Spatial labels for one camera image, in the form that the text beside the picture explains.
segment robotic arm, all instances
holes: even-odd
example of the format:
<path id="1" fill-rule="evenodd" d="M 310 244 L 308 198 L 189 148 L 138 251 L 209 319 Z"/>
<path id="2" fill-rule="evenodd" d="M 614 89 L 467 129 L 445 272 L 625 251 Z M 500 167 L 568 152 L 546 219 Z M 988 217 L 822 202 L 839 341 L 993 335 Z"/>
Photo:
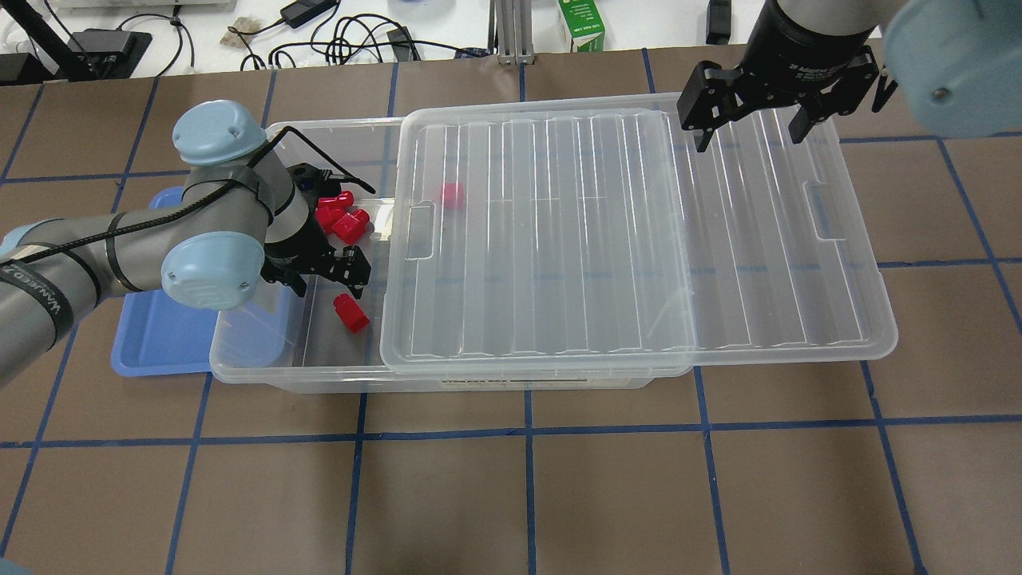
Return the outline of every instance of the robotic arm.
<path id="1" fill-rule="evenodd" d="M 183 207 L 52 219 L 9 233 L 0 245 L 0 386 L 110 296 L 162 287 L 185 305 L 230 309 L 261 278 L 304 295 L 300 275 L 312 273 L 360 297 L 365 255 L 358 247 L 337 255 L 312 205 L 331 184 L 375 190 L 336 164 L 346 177 L 285 169 L 273 146 L 286 133 L 304 138 L 285 128 L 268 142 L 242 105 L 200 104 L 174 129 L 192 165 Z"/>
<path id="2" fill-rule="evenodd" d="M 883 69 L 865 44 L 878 26 Z M 913 114 L 936 134 L 1022 125 L 1022 1 L 766 0 L 741 63 L 699 62 L 678 111 L 705 151 L 729 122 L 798 105 L 788 130 L 799 143 L 834 113 L 853 112 L 878 77 L 874 111 L 900 85 Z"/>

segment brown tile floor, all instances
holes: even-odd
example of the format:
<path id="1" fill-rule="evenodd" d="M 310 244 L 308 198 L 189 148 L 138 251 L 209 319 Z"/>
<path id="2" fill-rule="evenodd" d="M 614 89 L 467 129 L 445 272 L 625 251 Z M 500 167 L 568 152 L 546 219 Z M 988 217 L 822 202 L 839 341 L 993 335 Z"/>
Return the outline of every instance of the brown tile floor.
<path id="1" fill-rule="evenodd" d="M 740 55 L 735 46 L 650 50 L 649 69 L 658 90 L 679 90 L 695 61 L 733 65 Z M 525 95 L 646 92 L 644 64 L 641 51 L 542 54 L 526 68 Z M 169 134 L 194 102 L 235 98 L 262 119 L 271 76 L 160 80 L 132 172 L 181 166 Z M 304 82 L 338 97 L 309 101 Z M 389 64 L 284 70 L 269 119 L 516 100 L 518 82 L 516 68 L 492 60 L 403 63 L 397 76 Z M 0 181 L 0 229 L 108 211 L 151 87 L 47 85 L 6 176 L 117 176 Z M 4 161 L 36 93 L 0 88 Z M 71 105 L 81 101 L 91 113 Z M 345 565 L 356 574 L 526 573 L 532 565 L 539 573 L 909 575 L 917 560 L 933 575 L 1011 572 L 1022 561 L 1019 323 L 941 144 L 883 140 L 925 134 L 903 100 L 837 124 L 845 138 L 871 139 L 844 151 L 878 258 L 954 263 L 884 266 L 900 343 L 868 371 L 712 368 L 631 391 L 371 395 L 363 411 L 357 395 L 218 383 L 206 393 L 201 375 L 121 378 L 108 360 L 121 302 L 107 302 L 69 353 L 58 346 L 0 391 L 0 552 L 41 574 L 173 564 L 175 573 Z M 58 160 L 44 153 L 54 142 Z M 994 254 L 1015 257 L 1000 269 L 1016 308 L 1019 142 L 944 144 Z M 368 154 L 382 146 L 370 143 Z M 119 207 L 142 207 L 180 182 L 130 178 Z"/>

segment white table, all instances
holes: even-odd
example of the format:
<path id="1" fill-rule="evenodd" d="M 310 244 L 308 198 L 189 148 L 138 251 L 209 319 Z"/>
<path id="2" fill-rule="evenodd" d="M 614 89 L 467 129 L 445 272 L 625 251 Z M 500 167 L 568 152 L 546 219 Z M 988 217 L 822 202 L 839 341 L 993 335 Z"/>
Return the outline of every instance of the white table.
<path id="1" fill-rule="evenodd" d="M 237 0 L 225 5 L 184 6 L 181 19 L 191 31 L 195 41 L 195 69 L 199 73 L 238 69 L 246 52 L 220 44 L 226 28 L 238 16 L 256 17 L 265 25 L 272 23 L 280 17 L 279 10 L 287 3 L 288 0 Z M 706 3 L 707 0 L 597 0 L 608 28 L 604 48 L 628 50 L 703 44 Z M 744 43 L 748 39 L 761 6 L 762 0 L 734 0 L 732 43 Z M 567 49 L 558 28 L 557 10 L 555 0 L 532 0 L 532 40 L 537 52 L 564 52 Z M 45 8 L 40 11 L 49 17 Z M 170 14 L 171 7 L 73 8 L 58 9 L 57 14 L 68 29 L 79 31 L 86 28 L 112 29 L 126 17 L 139 12 Z M 407 26 L 416 40 L 430 40 L 458 47 L 486 46 L 490 0 L 341 0 L 338 14 L 354 15 L 361 12 L 376 12 L 396 19 Z M 307 41 L 316 23 L 325 17 L 320 16 L 298 30 L 291 30 L 286 25 L 280 26 L 254 39 L 252 48 L 266 57 L 272 48 L 280 44 Z M 10 16 L 0 13 L 0 42 L 5 40 L 2 31 L 9 21 Z M 61 37 L 65 37 L 52 18 L 50 25 Z M 126 30 L 153 35 L 152 45 L 135 70 L 136 77 L 155 75 L 167 65 L 177 50 L 177 34 L 167 20 L 139 18 L 129 23 Z M 332 31 L 333 25 L 324 27 L 319 38 L 329 40 Z M 384 31 L 377 38 L 385 42 L 385 36 Z M 360 40 L 362 37 L 362 34 L 350 36 Z M 0 46 L 0 51 L 31 50 L 27 42 L 17 43 L 25 38 L 24 32 L 15 27 L 6 39 L 8 46 Z M 426 59 L 447 59 L 453 56 L 451 50 L 444 48 L 420 45 L 418 50 Z M 382 47 L 380 51 L 384 59 L 393 60 L 389 47 Z M 325 63 L 322 56 L 309 48 L 294 48 L 289 52 L 299 66 Z M 375 57 L 362 54 L 357 61 L 375 61 Z M 168 74 L 190 71 L 186 44 L 181 58 Z"/>

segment blue tray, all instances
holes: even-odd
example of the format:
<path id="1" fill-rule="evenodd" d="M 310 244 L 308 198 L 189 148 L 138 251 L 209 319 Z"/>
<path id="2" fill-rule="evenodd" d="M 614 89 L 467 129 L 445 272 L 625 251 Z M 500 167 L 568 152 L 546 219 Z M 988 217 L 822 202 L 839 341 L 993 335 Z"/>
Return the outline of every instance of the blue tray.
<path id="1" fill-rule="evenodd" d="M 181 203 L 181 187 L 165 189 L 150 207 Z M 210 371 L 210 346 L 217 312 L 194 309 L 172 300 L 161 290 L 128 294 L 110 365 L 122 376 L 168 376 Z"/>

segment clear plastic container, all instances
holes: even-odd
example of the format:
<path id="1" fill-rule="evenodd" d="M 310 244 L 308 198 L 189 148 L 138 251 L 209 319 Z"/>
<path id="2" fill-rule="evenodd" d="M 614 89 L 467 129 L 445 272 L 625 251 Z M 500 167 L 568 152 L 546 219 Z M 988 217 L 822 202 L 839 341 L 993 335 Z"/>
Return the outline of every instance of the clear plastic container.
<path id="1" fill-rule="evenodd" d="M 889 353 L 894 320 L 833 126 L 794 145 L 793 110 L 762 111 L 697 153 L 677 99 L 421 110 L 401 138 L 401 118 L 293 124 L 379 182 L 379 197 L 361 200 L 378 209 L 361 243 L 372 324 L 346 334 L 330 303 L 341 286 L 314 279 L 303 301 L 263 285 L 259 301 L 221 314 L 214 374 L 309 393 L 589 389 L 640 387 L 692 365 Z M 279 152 L 322 163 L 291 137 Z M 607 193 L 591 197 L 601 181 Z M 462 184 L 464 207 L 445 209 L 445 183 Z M 560 249 L 524 248 L 556 245 L 556 234 Z M 253 340 L 269 350 L 260 362 L 237 353 L 261 347 Z"/>

